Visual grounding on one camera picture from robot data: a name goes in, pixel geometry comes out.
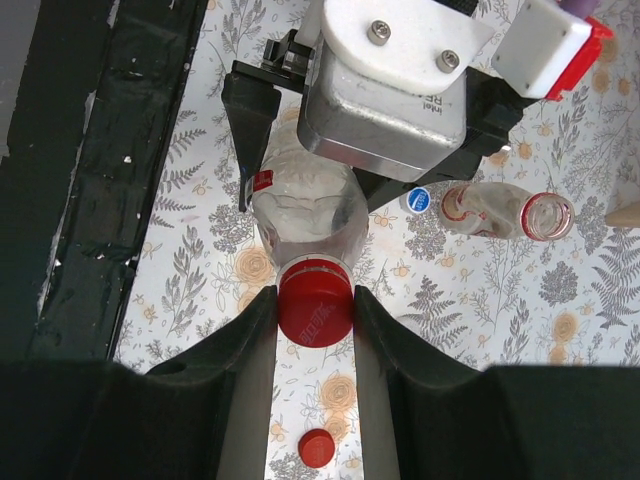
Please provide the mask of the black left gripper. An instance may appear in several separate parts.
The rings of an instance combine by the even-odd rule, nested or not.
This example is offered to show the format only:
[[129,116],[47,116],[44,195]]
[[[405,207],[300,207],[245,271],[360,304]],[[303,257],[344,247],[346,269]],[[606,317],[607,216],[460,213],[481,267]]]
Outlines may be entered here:
[[475,68],[440,94],[414,95],[354,71],[324,41],[306,47],[294,36],[268,41],[261,66],[301,90],[300,143],[358,169],[369,210],[416,187],[471,180],[474,165],[445,162],[496,153],[522,119],[524,99]]

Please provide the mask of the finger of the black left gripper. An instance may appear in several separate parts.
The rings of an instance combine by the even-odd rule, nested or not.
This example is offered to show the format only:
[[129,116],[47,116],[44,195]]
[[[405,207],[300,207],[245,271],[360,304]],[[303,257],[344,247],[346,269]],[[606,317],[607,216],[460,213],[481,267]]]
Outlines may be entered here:
[[281,92],[260,69],[235,60],[225,76],[221,100],[239,166],[238,209],[246,211],[246,186],[262,165]]

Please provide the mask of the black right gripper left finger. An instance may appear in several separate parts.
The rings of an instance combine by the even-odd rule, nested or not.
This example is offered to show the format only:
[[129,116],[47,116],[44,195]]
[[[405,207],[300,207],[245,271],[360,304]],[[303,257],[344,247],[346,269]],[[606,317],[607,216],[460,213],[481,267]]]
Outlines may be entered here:
[[139,374],[111,361],[1,366],[5,479],[260,479],[277,336],[266,287],[234,320]]

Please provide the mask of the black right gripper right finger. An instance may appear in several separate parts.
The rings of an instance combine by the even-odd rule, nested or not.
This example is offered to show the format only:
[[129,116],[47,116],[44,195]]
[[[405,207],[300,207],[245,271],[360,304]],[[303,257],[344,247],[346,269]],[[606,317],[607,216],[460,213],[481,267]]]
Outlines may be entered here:
[[474,370],[397,322],[364,287],[354,353],[368,479],[635,479],[639,372]]

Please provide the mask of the blue white bottle cap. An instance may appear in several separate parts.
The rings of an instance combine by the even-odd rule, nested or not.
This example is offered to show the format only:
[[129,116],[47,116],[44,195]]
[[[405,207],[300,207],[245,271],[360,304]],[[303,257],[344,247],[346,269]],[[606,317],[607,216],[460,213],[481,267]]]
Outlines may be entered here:
[[431,205],[431,195],[425,187],[415,187],[402,195],[399,203],[401,209],[408,214],[422,214]]

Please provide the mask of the crushed clear bottle red label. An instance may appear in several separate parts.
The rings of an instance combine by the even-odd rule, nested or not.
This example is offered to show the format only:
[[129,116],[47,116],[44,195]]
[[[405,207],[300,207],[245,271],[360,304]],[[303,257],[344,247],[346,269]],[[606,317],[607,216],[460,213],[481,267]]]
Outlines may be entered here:
[[353,279],[369,230],[367,200],[350,166],[301,145],[295,120],[271,132],[245,193],[278,275],[296,261],[320,258]]

